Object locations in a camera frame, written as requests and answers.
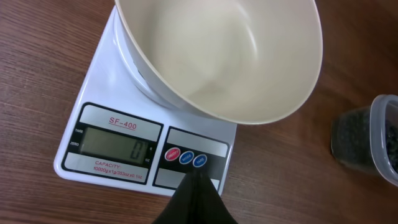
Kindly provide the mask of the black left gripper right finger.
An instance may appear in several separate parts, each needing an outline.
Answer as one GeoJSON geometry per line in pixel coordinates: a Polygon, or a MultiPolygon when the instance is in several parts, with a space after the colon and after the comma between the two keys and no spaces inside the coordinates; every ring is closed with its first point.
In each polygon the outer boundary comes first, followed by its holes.
{"type": "Polygon", "coordinates": [[[195,223],[199,224],[237,224],[214,188],[210,178],[195,172],[196,199],[195,223]]]}

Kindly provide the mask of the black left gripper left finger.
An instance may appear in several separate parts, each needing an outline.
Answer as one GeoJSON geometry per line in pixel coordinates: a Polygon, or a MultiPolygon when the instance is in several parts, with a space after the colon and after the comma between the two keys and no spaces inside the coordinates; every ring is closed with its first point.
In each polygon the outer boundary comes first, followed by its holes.
{"type": "Polygon", "coordinates": [[[160,215],[153,224],[191,224],[195,220],[196,173],[185,175],[160,215]]]}

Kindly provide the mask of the white digital kitchen scale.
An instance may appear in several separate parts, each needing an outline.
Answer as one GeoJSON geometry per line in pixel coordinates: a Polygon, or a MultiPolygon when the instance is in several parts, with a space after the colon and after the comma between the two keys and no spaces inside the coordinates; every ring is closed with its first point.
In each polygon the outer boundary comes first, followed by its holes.
{"type": "Polygon", "coordinates": [[[196,116],[151,90],[112,10],[53,162],[64,179],[171,196],[185,174],[222,193],[234,123],[196,116]]]}

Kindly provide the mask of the white bowl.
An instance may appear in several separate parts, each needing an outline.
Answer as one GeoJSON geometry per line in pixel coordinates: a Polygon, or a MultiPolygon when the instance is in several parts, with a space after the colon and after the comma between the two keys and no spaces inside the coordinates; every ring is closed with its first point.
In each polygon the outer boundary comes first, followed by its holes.
{"type": "Polygon", "coordinates": [[[116,0],[133,62],[176,107],[238,124],[297,111],[323,57],[314,0],[116,0]]]}

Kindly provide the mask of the black beans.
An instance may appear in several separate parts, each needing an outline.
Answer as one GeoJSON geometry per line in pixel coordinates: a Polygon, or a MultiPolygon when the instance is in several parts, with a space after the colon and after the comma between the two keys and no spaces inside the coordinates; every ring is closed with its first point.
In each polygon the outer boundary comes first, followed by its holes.
{"type": "MultiPolygon", "coordinates": [[[[331,153],[341,164],[368,174],[378,174],[371,154],[370,111],[365,107],[349,111],[334,120],[331,153]]],[[[385,142],[389,162],[397,172],[397,107],[386,108],[385,142]]]]}

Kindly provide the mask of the clear plastic container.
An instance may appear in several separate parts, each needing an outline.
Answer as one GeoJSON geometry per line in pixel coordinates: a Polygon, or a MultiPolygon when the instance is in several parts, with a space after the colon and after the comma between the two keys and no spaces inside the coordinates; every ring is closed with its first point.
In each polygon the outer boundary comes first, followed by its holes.
{"type": "Polygon", "coordinates": [[[379,95],[371,105],[339,115],[330,147],[344,166],[397,185],[397,96],[379,95]]]}

